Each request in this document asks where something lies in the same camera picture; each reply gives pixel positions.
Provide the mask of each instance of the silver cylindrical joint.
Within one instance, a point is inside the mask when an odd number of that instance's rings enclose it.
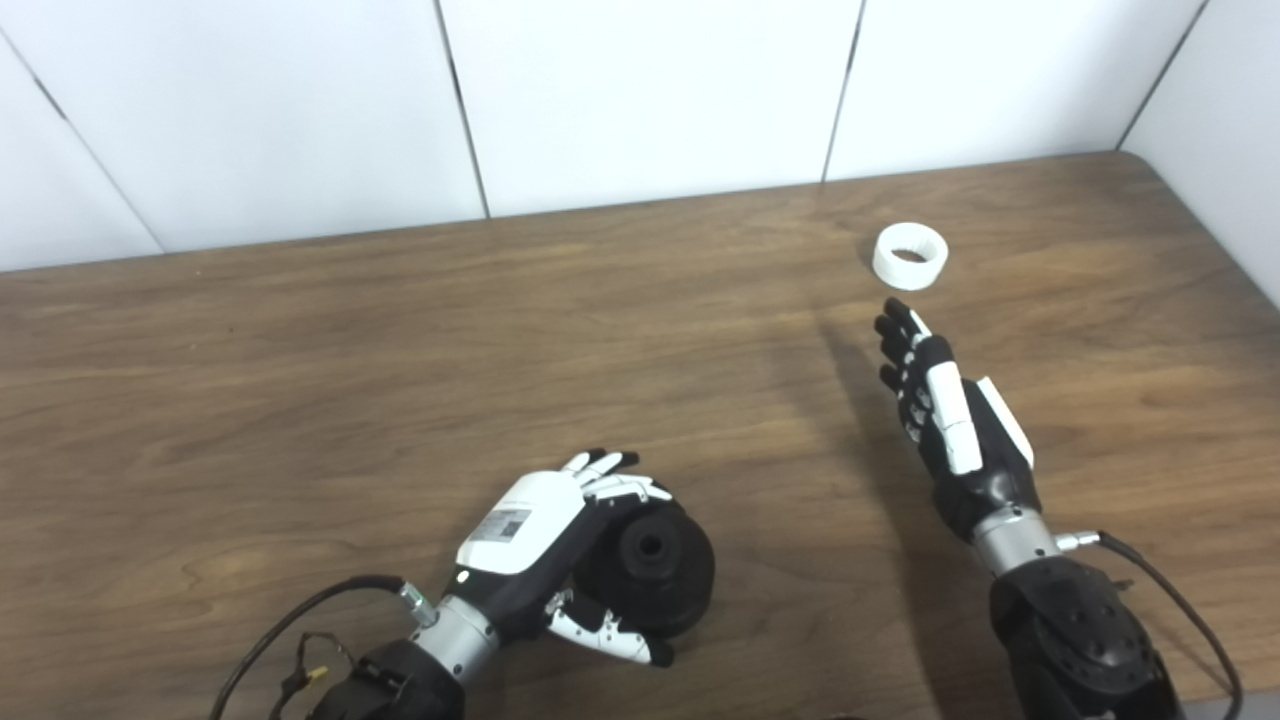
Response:
[[[1039,512],[1027,507],[1005,507],[984,518],[974,528],[973,547],[997,578],[1033,560],[1062,555]]]
[[[436,610],[436,621],[410,639],[465,685],[498,651],[498,633],[483,612],[452,594]]]

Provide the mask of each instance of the hole in black object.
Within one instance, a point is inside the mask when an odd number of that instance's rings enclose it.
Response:
[[[640,538],[640,555],[657,557],[662,555],[662,538],[658,536],[644,536]]]

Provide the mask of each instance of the cable connector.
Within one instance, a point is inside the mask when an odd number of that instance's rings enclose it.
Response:
[[[1087,544],[1098,544],[1100,542],[1102,542],[1102,536],[1097,530],[1053,536],[1053,544],[1062,552],[1071,552],[1073,550],[1079,550]]]
[[[416,587],[413,587],[413,583],[406,582],[401,587],[398,594],[401,596],[401,600],[404,601],[404,605],[408,606],[408,614],[417,620],[419,625],[430,628],[439,621],[440,611],[431,607],[431,603],[426,601],[426,597],[424,597]]]

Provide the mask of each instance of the black cable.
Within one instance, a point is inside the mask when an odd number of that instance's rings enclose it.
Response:
[[[329,585],[328,588],[315,593],[314,596],[305,600],[301,605],[291,610],[280,621],[271,626],[265,635],[257,643],[250,648],[244,657],[236,665],[232,674],[223,683],[223,689],[218,691],[218,697],[214,698],[214,708],[209,711],[209,720],[220,720],[223,716],[223,710],[227,708],[227,701],[230,700],[232,692],[236,691],[236,685],[241,682],[241,678],[248,673],[248,669],[257,661],[257,659],[266,651],[266,648],[275,642],[276,638],[288,629],[298,618],[306,615],[315,606],[321,602],[342,594],[349,591],[360,589],[380,589],[389,593],[399,593],[401,588],[404,587],[404,579],[396,575],[356,575],[355,578],[343,580],[340,583]]]
[[[1098,538],[1100,538],[1098,544],[1124,557],[1129,562],[1133,562],[1134,565],[1142,568],[1143,571],[1151,575],[1151,579],[1156,580],[1156,584],[1160,585],[1160,588],[1164,589],[1166,593],[1169,593],[1169,597],[1172,598],[1172,601],[1178,605],[1178,607],[1181,609],[1183,612],[1187,614],[1187,619],[1190,620],[1193,625],[1196,625],[1196,629],[1199,630],[1202,635],[1204,635],[1204,639],[1208,641],[1210,647],[1213,648],[1213,655],[1217,656],[1219,664],[1222,665],[1222,671],[1226,673],[1226,682],[1230,683],[1231,685],[1231,705],[1228,706],[1226,715],[1222,716],[1222,720],[1235,720],[1236,717],[1239,717],[1240,706],[1244,703],[1244,685],[1240,684],[1240,674],[1235,670],[1235,664],[1231,662],[1230,657],[1228,657],[1226,648],[1222,647],[1221,641],[1217,639],[1217,635],[1208,626],[1208,623],[1206,623],[1204,619],[1199,616],[1199,612],[1196,612],[1196,609],[1192,607],[1192,603],[1188,602],[1185,597],[1183,597],[1183,593],[1178,592],[1178,588],[1175,588],[1174,584],[1169,582],[1169,578],[1162,575],[1160,570],[1156,570],[1156,566],[1152,565],[1149,561],[1147,561],[1147,559],[1143,557],[1140,552],[1128,546],[1126,543],[1121,542],[1115,536],[1107,534],[1105,532],[1098,530]]]

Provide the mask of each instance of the small connector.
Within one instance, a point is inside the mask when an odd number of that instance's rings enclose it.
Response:
[[[440,611],[431,607],[413,583],[404,583],[399,589],[401,600],[408,606],[408,614],[424,628],[430,628],[440,619]]]

